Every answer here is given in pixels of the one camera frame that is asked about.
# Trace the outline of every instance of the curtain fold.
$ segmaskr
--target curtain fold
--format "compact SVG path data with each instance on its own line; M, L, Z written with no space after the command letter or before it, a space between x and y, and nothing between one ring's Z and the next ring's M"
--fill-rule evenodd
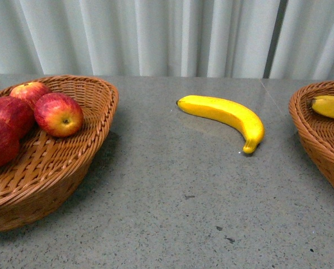
M334 1L0 0L0 73L334 80Z

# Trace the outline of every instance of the yellow banana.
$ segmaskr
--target yellow banana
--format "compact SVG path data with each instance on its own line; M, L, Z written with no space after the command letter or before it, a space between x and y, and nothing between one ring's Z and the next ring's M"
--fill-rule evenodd
M243 151L253 153L264 138L264 125L260 118L244 105L210 96L188 95L177 101L182 111L217 120L237 129L244 137Z
M334 119L334 96L320 95L312 99L312 109L320 115Z

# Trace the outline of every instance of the table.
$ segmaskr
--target table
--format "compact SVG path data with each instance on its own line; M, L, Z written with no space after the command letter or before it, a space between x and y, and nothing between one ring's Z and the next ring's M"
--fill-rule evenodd
M39 75L0 75L0 90ZM0 268L334 268L334 189L287 106L315 81L100 76L120 102L76 192L0 233ZM253 109L252 156L222 123L183 113L189 94Z

